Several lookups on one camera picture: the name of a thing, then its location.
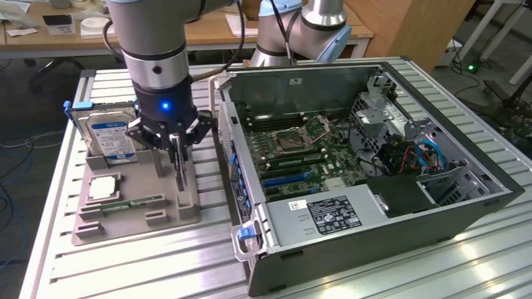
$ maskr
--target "warning label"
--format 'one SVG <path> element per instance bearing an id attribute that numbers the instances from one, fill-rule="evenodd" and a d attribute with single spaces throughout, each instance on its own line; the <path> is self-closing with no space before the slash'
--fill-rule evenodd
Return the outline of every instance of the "warning label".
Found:
<path id="1" fill-rule="evenodd" d="M 307 202 L 306 207 L 321 235 L 362 225 L 345 196 Z"/>
<path id="2" fill-rule="evenodd" d="M 125 136 L 126 123 L 97 123 L 91 125 L 91 132 L 98 142 L 101 153 L 109 159 L 125 159 L 134 155 L 131 140 Z"/>

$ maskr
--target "hard drive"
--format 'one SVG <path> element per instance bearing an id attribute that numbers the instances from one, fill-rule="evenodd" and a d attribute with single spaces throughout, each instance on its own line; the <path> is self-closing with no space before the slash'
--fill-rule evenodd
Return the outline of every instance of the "hard drive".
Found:
<path id="1" fill-rule="evenodd" d="M 125 135 L 127 123 L 135 119 L 131 103 L 75 105 L 70 113 L 90 156 L 103 156 L 107 165 L 137 161 L 142 145 Z"/>

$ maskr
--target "metal rack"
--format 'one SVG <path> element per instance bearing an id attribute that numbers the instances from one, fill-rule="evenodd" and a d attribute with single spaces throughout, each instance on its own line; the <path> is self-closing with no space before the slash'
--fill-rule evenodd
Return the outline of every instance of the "metal rack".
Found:
<path id="1" fill-rule="evenodd" d="M 273 298 L 486 298 L 532 294 L 530 160 L 483 124 L 413 62 L 387 58 L 435 108 L 526 192 L 451 240 L 267 295 Z M 210 67 L 195 67 L 191 74 Z M 409 115 L 423 111 L 397 90 Z M 193 85 L 207 106 L 207 83 Z M 81 78 L 75 101 L 134 97 L 125 70 Z M 67 124 L 19 298 L 246 298 L 246 275 L 230 245 L 230 217 L 213 139 L 193 148 L 201 222 L 95 244 L 70 243 L 86 148 Z"/>

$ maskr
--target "white paper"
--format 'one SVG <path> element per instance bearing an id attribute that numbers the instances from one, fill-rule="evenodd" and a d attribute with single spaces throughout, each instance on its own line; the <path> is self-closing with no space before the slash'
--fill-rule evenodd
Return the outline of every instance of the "white paper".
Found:
<path id="1" fill-rule="evenodd" d="M 25 2 L 19 2 L 19 1 L 5 1 L 5 0 L 0 0 L 0 2 L 2 3 L 7 3 L 7 4 L 14 4 L 15 6 L 18 6 L 23 12 L 27 13 L 27 9 L 29 9 L 29 3 Z M 1 14 L 0 12 L 0 20 L 6 20 L 7 18 Z"/>
<path id="2" fill-rule="evenodd" d="M 6 33 L 9 34 L 9 36 L 23 36 L 25 34 L 35 33 L 35 30 L 33 28 L 21 29 L 21 30 L 7 30 Z"/>
<path id="3" fill-rule="evenodd" d="M 233 36 L 239 37 L 239 35 L 241 35 L 239 16 L 234 16 L 231 14 L 226 14 L 225 15 L 225 20 L 226 20 L 226 24 L 227 24 L 229 29 L 230 29 L 230 33 L 233 34 Z M 258 29 L 246 28 L 245 35 L 246 36 L 257 36 L 258 35 Z"/>
<path id="4" fill-rule="evenodd" d="M 306 200 L 291 201 L 287 203 L 287 206 L 290 207 L 291 211 L 305 209 L 306 208 Z"/>

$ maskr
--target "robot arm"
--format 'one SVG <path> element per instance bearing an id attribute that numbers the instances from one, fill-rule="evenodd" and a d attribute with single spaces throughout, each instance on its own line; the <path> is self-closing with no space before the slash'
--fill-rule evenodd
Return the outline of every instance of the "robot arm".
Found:
<path id="1" fill-rule="evenodd" d="M 317 62 L 333 62 L 350 36 L 342 0 L 309 0 L 303 7 L 301 0 L 273 0 L 273 3 L 281 14 L 290 50 Z M 283 37 L 277 29 L 271 1 L 262 0 L 253 67 L 289 64 Z"/>
<path id="2" fill-rule="evenodd" d="M 166 150 L 171 162 L 185 147 L 201 141 L 211 124 L 210 112 L 198 112 L 191 101 L 183 24 L 237 1 L 106 1 L 139 107 L 139 118 L 126 134 L 146 148 Z M 350 33 L 342 0 L 309 0 L 305 7 L 301 0 L 262 0 L 251 65 L 289 64 L 271 2 L 290 49 L 318 62 L 331 62 Z"/>
<path id="3" fill-rule="evenodd" d="M 210 112 L 198 112 L 191 102 L 183 24 L 233 2 L 106 2 L 139 107 L 139 118 L 129 125 L 127 135 L 146 148 L 169 151 L 171 160 L 178 152 L 174 139 L 182 147 L 198 143 L 211 122 Z"/>

